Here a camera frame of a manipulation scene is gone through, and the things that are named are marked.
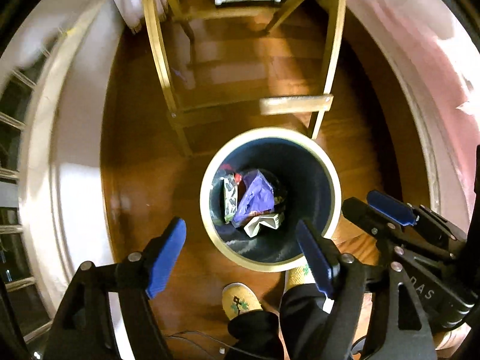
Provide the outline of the purple plastic bag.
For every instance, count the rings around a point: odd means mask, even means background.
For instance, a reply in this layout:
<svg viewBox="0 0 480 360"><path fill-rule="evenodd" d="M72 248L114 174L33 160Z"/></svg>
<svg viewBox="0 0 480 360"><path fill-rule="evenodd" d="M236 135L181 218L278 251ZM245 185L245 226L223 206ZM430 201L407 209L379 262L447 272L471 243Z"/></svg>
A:
<svg viewBox="0 0 480 360"><path fill-rule="evenodd" d="M274 189L261 170L251 170L241 175L241 199L237 205L232 225L244 226L255 215L272 212L275 206Z"/></svg>

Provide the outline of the round cream rimmed trash bin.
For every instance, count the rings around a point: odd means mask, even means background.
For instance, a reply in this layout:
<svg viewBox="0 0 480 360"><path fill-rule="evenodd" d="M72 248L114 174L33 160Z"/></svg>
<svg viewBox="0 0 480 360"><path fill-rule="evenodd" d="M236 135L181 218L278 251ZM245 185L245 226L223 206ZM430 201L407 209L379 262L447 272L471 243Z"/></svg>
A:
<svg viewBox="0 0 480 360"><path fill-rule="evenodd" d="M262 127L228 141L204 173L199 206L214 246L256 272L305 263L295 227L304 219L330 238L340 217L335 166L315 141L280 127Z"/></svg>

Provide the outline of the right yellow slipper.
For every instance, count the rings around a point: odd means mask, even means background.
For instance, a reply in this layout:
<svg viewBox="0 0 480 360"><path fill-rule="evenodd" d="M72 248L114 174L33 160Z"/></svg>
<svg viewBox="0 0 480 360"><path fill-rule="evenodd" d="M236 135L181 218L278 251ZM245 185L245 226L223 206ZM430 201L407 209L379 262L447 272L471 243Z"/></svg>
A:
<svg viewBox="0 0 480 360"><path fill-rule="evenodd" d="M284 292L304 284L315 284L315 279L308 264L295 267L285 272Z"/></svg>

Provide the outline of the yellow slipper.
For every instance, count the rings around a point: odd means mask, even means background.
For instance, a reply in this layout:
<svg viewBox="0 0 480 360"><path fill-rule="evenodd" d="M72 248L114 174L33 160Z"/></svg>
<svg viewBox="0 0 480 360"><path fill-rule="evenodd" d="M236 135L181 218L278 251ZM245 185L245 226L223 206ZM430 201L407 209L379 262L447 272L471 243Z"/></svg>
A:
<svg viewBox="0 0 480 360"><path fill-rule="evenodd" d="M285 272L284 292L304 284L315 284L315 279L308 264L295 267Z"/></svg>
<svg viewBox="0 0 480 360"><path fill-rule="evenodd" d="M261 311L262 306L255 293L244 283L230 283L222 290L221 304L228 320L251 311Z"/></svg>

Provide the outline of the black trouser legs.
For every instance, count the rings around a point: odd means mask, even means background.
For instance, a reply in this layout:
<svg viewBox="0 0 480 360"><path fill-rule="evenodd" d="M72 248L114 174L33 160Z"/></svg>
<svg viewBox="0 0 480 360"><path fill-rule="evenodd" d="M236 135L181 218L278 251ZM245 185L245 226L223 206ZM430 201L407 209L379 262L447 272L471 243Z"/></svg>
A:
<svg viewBox="0 0 480 360"><path fill-rule="evenodd" d="M228 332L237 341L226 359L315 359L329 314L326 295L315 284L285 292L278 314L266 310L240 314L229 321Z"/></svg>

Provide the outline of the left yellow slipper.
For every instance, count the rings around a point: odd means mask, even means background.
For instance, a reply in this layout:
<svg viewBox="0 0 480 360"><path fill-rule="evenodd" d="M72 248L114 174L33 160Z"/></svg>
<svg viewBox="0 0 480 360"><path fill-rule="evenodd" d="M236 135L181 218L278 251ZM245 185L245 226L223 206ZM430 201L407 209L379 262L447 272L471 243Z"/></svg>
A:
<svg viewBox="0 0 480 360"><path fill-rule="evenodd" d="M261 311L262 306L255 293L244 283L230 283L222 290L221 304L228 320L251 311Z"/></svg>

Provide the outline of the pink bed sheet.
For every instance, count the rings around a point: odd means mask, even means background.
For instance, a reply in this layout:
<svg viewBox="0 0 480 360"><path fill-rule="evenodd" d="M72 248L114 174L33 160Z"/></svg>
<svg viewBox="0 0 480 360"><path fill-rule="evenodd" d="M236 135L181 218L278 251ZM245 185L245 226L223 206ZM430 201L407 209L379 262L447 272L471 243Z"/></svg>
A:
<svg viewBox="0 0 480 360"><path fill-rule="evenodd" d="M420 162L402 143L403 196L463 230L473 214L479 144L479 50L446 0L347 0L380 49L402 99L386 97L393 137L412 123Z"/></svg>

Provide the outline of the metal window grille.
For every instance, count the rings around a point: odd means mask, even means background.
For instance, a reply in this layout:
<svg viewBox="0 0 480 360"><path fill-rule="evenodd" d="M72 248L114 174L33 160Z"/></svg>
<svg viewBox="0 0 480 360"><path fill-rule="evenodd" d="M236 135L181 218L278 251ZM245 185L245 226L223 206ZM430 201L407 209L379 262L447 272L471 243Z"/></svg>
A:
<svg viewBox="0 0 480 360"><path fill-rule="evenodd" d="M25 67L14 67L1 84L1 284L19 332L31 341L48 330L44 306L25 248L20 218L20 144L33 90L48 52L37 52Z"/></svg>

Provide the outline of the wooden folding table frame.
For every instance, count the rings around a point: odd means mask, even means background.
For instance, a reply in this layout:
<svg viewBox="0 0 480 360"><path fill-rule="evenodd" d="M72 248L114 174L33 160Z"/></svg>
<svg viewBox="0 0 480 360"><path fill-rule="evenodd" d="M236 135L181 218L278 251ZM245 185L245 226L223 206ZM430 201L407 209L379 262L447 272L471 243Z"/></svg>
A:
<svg viewBox="0 0 480 360"><path fill-rule="evenodd" d="M243 114L309 114L317 138L331 107L347 0L142 0L167 118L186 130Z"/></svg>

